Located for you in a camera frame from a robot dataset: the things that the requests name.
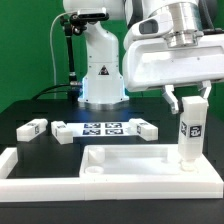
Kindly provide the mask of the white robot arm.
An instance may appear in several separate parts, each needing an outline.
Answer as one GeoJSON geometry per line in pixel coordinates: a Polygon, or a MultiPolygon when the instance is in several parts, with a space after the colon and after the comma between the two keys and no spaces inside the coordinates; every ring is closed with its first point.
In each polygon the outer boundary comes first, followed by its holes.
{"type": "Polygon", "coordinates": [[[224,34],[202,28],[201,0],[125,0],[125,86],[146,91],[224,80],[224,34]]]}

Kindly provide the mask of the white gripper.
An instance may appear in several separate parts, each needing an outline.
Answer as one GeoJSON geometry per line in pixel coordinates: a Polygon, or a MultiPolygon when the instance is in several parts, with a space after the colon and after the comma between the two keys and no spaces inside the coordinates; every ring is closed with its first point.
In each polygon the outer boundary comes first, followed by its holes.
{"type": "Polygon", "coordinates": [[[205,35],[197,46],[169,48],[163,38],[135,41],[122,63],[124,85],[129,92],[162,86],[162,96],[173,114],[179,113],[174,86],[194,85],[208,99],[211,81],[224,79],[224,34],[205,35]]]}

